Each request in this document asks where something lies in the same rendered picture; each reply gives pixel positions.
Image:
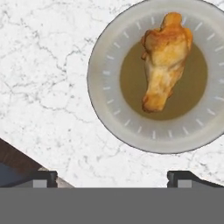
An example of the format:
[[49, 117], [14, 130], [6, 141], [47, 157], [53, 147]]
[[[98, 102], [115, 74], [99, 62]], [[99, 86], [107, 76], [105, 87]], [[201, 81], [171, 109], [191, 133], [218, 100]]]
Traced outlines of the grey plate with olive centre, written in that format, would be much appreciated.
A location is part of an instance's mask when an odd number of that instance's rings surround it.
[[[180, 118], [156, 122], [124, 100], [120, 71], [128, 50], [148, 25], [171, 10], [182, 14], [208, 65], [199, 104]], [[159, 154], [192, 151], [224, 135], [224, 10], [203, 0], [145, 0], [111, 21], [97, 39], [87, 70], [87, 90], [97, 117], [119, 140]]]

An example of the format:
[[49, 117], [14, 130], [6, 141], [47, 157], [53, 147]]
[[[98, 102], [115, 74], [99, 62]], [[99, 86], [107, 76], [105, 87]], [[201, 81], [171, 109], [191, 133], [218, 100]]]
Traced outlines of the golden chicken drumstick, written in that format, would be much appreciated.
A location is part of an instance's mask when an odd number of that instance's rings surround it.
[[159, 112], [181, 78], [192, 44], [193, 34], [182, 26], [182, 16], [170, 12], [164, 16], [161, 26], [147, 30], [141, 38], [144, 52], [147, 90], [142, 99], [143, 110]]

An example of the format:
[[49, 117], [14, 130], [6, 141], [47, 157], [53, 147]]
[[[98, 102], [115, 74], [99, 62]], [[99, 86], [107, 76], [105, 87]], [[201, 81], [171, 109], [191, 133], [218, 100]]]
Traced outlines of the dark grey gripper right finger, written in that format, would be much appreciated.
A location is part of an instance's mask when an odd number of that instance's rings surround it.
[[224, 185], [201, 179], [191, 171], [168, 171], [167, 179], [167, 187], [171, 188], [195, 188], [198, 186], [224, 188]]

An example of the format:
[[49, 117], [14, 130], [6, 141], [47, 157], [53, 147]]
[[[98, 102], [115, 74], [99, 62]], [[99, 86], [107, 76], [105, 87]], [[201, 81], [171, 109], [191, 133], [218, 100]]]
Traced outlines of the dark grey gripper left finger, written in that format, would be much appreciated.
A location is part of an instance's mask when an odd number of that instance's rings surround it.
[[30, 187], [30, 188], [57, 188], [58, 173], [56, 171], [35, 171], [33, 174], [20, 180], [1, 185], [1, 188], [7, 187]]

